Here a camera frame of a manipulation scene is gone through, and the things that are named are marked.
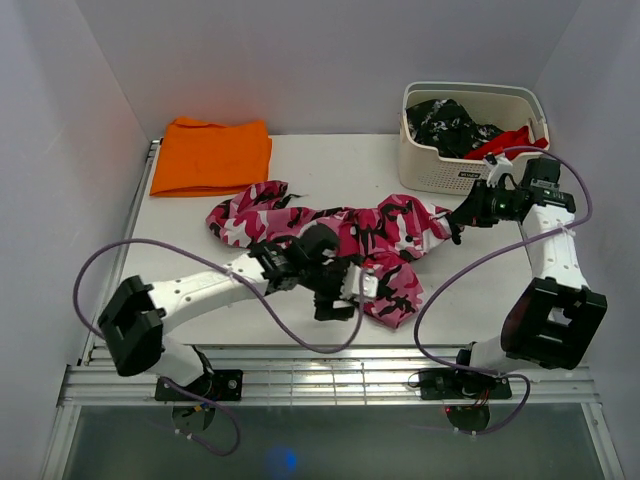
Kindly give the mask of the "pink camouflage trousers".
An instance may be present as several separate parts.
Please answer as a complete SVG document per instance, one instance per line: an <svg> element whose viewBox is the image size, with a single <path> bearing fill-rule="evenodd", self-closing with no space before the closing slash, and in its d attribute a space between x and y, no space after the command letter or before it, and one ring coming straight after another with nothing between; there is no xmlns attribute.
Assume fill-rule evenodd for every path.
<svg viewBox="0 0 640 480"><path fill-rule="evenodd" d="M406 194L372 208L291 206L296 197L283 181L254 184L215 206L205 223L221 242L239 248L323 224L339 237L340 257L360 255L374 269L379 286L376 300L365 305L368 316L397 329L417 315L424 289L411 264L451 238L448 209Z"/></svg>

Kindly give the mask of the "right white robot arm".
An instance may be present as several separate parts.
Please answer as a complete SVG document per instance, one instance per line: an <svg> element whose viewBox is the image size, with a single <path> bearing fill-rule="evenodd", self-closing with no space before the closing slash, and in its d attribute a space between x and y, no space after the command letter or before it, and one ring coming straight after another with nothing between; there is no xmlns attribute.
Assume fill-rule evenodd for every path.
<svg viewBox="0 0 640 480"><path fill-rule="evenodd" d="M488 384L485 370L510 373L529 364L572 370L583 359L607 311L604 295L592 291L581 272L570 223L574 197L561 190L561 167L547 156L527 161L513 187L512 163L488 155L487 179L474 182L467 198L449 214L454 234L461 227L490 228L518 223L532 279L507 314L499 335L459 351L451 375L454 390L474 397Z"/></svg>

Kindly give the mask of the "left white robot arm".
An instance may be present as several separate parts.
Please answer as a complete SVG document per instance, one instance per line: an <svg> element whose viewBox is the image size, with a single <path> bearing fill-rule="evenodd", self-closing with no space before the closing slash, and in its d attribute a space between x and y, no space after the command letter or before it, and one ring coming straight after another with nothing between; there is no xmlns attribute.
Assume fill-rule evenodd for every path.
<svg viewBox="0 0 640 480"><path fill-rule="evenodd" d="M301 286L314 294L319 321L347 320L360 294L358 260L335 256L338 236L315 225L300 237L261 241L218 268L174 280L125 279L98 325L117 373L153 373L177 384L190 399L211 390L213 369L194 346L174 341L177 327L208 312Z"/></svg>

